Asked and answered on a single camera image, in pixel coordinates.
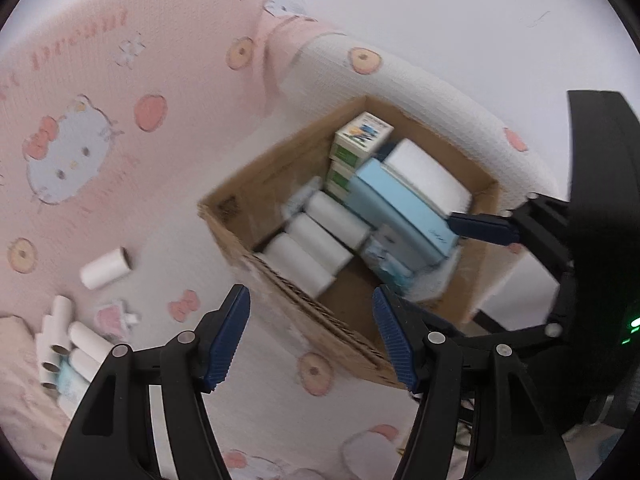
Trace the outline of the white foam block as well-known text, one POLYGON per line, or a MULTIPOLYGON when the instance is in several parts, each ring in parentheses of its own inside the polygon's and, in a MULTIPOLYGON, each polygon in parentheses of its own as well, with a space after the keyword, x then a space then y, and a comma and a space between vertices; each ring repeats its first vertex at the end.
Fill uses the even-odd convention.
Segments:
POLYGON ((401 140, 382 161, 382 167, 442 218, 465 214, 471 192, 431 155, 409 139, 401 140))

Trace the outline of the light blue tissue pack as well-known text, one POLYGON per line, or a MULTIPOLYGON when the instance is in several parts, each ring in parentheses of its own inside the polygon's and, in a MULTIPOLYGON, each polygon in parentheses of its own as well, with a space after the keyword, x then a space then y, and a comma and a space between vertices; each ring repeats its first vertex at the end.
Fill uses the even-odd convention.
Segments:
POLYGON ((63 361, 56 376, 56 388, 58 407, 68 419, 72 419, 89 388, 89 383, 67 361, 63 361))

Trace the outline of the green white carton box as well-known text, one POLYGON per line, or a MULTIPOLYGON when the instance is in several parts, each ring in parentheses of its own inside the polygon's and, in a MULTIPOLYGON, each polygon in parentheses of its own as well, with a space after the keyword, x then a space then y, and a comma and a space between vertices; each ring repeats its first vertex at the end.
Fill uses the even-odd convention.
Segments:
POLYGON ((349 193, 349 181, 357 169, 378 151, 393 131, 392 125, 368 112, 337 130, 330 149, 326 190, 344 202, 349 193))

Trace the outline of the brown cardboard box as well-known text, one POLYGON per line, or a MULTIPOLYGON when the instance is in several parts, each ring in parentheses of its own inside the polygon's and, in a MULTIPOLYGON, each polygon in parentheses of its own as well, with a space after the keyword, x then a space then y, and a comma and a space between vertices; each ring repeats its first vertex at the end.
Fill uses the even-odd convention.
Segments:
POLYGON ((375 228, 323 188, 335 133, 363 113, 437 160, 471 193, 474 214, 497 211, 500 185, 482 166, 400 108, 360 96, 240 169, 198 214, 271 322, 355 377, 397 387, 372 314, 381 281, 361 258, 375 228))

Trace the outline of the pink white squeeze tube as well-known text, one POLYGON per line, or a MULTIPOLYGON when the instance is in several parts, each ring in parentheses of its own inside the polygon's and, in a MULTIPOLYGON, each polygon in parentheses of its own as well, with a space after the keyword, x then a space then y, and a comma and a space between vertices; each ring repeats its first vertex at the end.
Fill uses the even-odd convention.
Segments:
POLYGON ((101 304, 94 312, 96 329, 113 340, 128 340, 131 329, 139 322, 140 315, 128 312, 125 301, 120 299, 101 304))

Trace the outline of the small blue patterned packet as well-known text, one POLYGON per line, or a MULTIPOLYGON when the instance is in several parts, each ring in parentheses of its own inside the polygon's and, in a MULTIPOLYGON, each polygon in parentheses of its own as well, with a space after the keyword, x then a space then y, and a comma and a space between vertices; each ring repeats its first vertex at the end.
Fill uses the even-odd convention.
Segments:
POLYGON ((414 281, 414 272, 398 259, 404 241, 387 225, 373 231, 359 249, 367 267, 396 294, 405 295, 414 281))

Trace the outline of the white cardboard tube angled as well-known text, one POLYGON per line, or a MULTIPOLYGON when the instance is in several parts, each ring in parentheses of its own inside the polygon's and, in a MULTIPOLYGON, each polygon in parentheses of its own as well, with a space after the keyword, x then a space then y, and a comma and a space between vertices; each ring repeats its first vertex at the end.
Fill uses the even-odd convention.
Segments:
POLYGON ((113 348, 113 345, 108 340, 79 321, 70 324, 68 336, 75 347, 99 363, 102 363, 108 357, 113 348))

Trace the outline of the pink cartoon blanket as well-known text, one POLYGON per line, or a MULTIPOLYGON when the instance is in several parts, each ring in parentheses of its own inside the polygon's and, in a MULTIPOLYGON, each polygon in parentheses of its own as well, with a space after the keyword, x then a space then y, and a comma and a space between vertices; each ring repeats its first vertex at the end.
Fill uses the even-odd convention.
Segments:
MULTIPOLYGON (((124 300, 140 322, 128 340, 105 338, 113 346, 193 328, 245 285, 200 201, 360 96, 482 166, 497 210, 558 189, 510 124, 303 0, 43 3, 45 16, 20 6, 1 34, 1 319, 22 318, 34 339, 58 295, 103 338, 96 308, 124 300), (86 289, 80 269, 119 247, 131 271, 86 289)), ((392 478, 416 412, 408 394, 355 377, 250 300, 228 378, 204 399, 232 477, 392 478)))

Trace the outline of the large white cardboard tube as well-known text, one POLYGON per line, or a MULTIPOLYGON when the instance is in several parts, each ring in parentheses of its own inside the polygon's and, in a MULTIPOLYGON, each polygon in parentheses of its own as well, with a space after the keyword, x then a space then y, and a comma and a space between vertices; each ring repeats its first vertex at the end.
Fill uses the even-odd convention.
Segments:
POLYGON ((100 362, 96 361, 89 356, 88 353, 79 348, 75 348, 70 352, 70 355, 68 356, 68 364, 70 364, 74 371, 87 382, 93 381, 101 367, 100 362))

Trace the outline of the cardboard tube far left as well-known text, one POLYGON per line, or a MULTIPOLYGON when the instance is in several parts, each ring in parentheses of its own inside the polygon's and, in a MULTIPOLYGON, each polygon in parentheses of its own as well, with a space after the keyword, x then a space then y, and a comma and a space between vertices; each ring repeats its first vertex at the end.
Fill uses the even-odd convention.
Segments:
POLYGON ((40 335, 41 335, 41 333, 39 333, 39 334, 37 334, 35 336, 36 358, 37 358, 37 367, 38 367, 40 385, 42 385, 43 388, 46 388, 48 390, 55 390, 56 389, 56 383, 58 382, 58 373, 48 372, 47 370, 45 370, 40 365, 40 362, 38 360, 38 350, 39 350, 39 344, 40 344, 40 335))

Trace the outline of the light blue box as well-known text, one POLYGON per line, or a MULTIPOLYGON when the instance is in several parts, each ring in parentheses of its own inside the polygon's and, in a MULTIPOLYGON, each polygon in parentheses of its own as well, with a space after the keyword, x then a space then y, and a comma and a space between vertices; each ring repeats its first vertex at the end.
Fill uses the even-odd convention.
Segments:
POLYGON ((346 206, 374 229, 374 237, 412 272, 449 258, 458 237, 427 203, 368 160, 349 181, 346 206))

